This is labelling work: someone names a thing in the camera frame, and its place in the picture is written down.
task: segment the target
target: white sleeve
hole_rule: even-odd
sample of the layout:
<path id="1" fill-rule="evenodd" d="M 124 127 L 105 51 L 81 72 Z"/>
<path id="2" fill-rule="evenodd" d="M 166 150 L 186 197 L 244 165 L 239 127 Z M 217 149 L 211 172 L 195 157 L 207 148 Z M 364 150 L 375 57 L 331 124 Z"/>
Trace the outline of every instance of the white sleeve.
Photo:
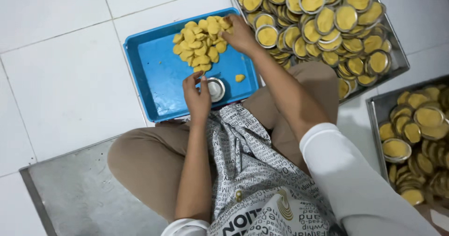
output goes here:
<path id="1" fill-rule="evenodd" d="M 311 128 L 300 141 L 300 150 L 349 235 L 440 235 L 334 124 Z"/>
<path id="2" fill-rule="evenodd" d="M 210 224 L 192 218 L 178 219 L 168 225 L 161 236 L 206 236 Z"/>

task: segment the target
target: white tile floor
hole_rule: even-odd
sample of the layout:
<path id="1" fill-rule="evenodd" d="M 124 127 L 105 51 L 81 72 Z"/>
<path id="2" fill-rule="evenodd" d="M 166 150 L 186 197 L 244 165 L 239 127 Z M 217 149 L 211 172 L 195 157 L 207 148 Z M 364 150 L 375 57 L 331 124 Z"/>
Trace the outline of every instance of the white tile floor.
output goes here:
<path id="1" fill-rule="evenodd" d="M 338 123 L 375 170 L 365 100 L 449 74 L 449 0 L 381 1 L 411 70 L 340 107 Z M 45 235 L 19 168 L 152 124 L 145 123 L 121 49 L 127 36 L 230 6 L 230 0 L 0 0 L 0 235 Z"/>

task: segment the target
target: hand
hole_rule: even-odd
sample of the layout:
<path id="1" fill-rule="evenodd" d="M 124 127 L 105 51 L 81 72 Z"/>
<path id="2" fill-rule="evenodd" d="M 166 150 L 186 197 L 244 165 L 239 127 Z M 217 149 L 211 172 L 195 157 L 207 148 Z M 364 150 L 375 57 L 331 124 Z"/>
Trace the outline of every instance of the hand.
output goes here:
<path id="1" fill-rule="evenodd" d="M 190 112 L 191 126 L 206 125 L 212 104 L 206 76 L 199 79 L 202 74 L 203 71 L 195 72 L 182 81 L 185 103 Z M 195 85 L 199 84 L 200 81 L 201 91 L 199 91 L 199 88 L 195 88 Z"/>
<path id="2" fill-rule="evenodd" d="M 227 22 L 234 27 L 234 34 L 221 32 L 221 37 L 240 53 L 248 55 L 250 58 L 257 51 L 263 50 L 261 45 L 255 40 L 250 27 L 241 16 L 232 14 L 225 17 Z"/>

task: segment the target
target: metal baking tray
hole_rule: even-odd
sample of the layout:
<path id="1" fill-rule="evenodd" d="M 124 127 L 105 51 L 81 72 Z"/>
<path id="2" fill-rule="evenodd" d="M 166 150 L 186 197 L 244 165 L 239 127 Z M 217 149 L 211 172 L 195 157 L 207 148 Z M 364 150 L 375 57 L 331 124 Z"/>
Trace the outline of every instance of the metal baking tray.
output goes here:
<path id="1" fill-rule="evenodd" d="M 388 121 L 390 112 L 393 107 L 397 104 L 397 98 L 402 92 L 419 90 L 427 87 L 431 84 L 446 84 L 449 85 L 449 76 L 443 76 L 436 79 L 427 80 L 418 84 L 410 85 L 402 89 L 394 90 L 382 95 L 372 97 L 366 101 L 368 105 L 368 113 L 371 121 L 371 129 L 373 130 L 373 135 L 376 144 L 377 155 L 379 158 L 380 173 L 387 182 L 388 179 L 387 165 L 384 159 L 384 152 L 382 151 L 382 142 L 380 141 L 379 135 L 379 124 Z"/>
<path id="2" fill-rule="evenodd" d="M 238 0 L 232 0 L 232 2 L 234 4 L 237 4 L 236 6 L 238 7 L 240 14 L 245 14 L 245 12 L 242 11 L 240 6 L 238 5 L 239 4 Z M 391 26 L 391 23 L 390 23 L 390 20 L 388 19 L 387 14 L 385 14 L 381 23 L 390 31 L 388 33 L 387 37 L 390 40 L 391 46 L 392 46 L 392 50 L 390 52 L 391 60 L 392 60 L 391 71 L 388 74 L 380 77 L 378 79 L 378 81 L 371 87 L 358 86 L 358 89 L 355 92 L 353 92 L 347 98 L 340 101 L 340 105 L 362 95 L 363 93 L 365 93 L 369 90 L 376 88 L 377 86 L 385 83 L 386 81 L 389 81 L 389 80 L 395 78 L 396 76 L 399 76 L 400 74 L 402 74 L 410 69 L 409 61 L 407 60 L 406 54 L 404 53 L 404 50 L 402 49 L 401 43 L 399 42 L 397 35 L 394 32 L 393 27 Z"/>

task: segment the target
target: blue tray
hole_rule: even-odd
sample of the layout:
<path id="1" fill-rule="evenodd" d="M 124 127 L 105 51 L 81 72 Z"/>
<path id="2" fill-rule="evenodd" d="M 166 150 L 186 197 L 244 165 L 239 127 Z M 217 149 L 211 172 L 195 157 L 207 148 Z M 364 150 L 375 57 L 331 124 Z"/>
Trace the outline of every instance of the blue tray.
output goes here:
<path id="1" fill-rule="evenodd" d="M 223 17 L 228 14 L 239 14 L 239 12 L 235 8 L 222 9 L 126 38 L 123 47 L 140 100 L 150 121 L 161 122 L 188 115 L 182 81 L 193 73 L 193 68 L 173 53 L 174 35 L 179 33 L 189 21 L 198 22 L 208 16 Z M 244 74 L 246 78 L 237 83 L 235 81 L 237 74 Z M 219 78 L 226 87 L 223 99 L 213 103 L 212 107 L 247 98 L 259 88 L 252 61 L 246 55 L 233 49 L 230 44 L 227 50 L 220 54 L 220 61 L 212 64 L 212 69 L 206 73 L 206 76 Z"/>

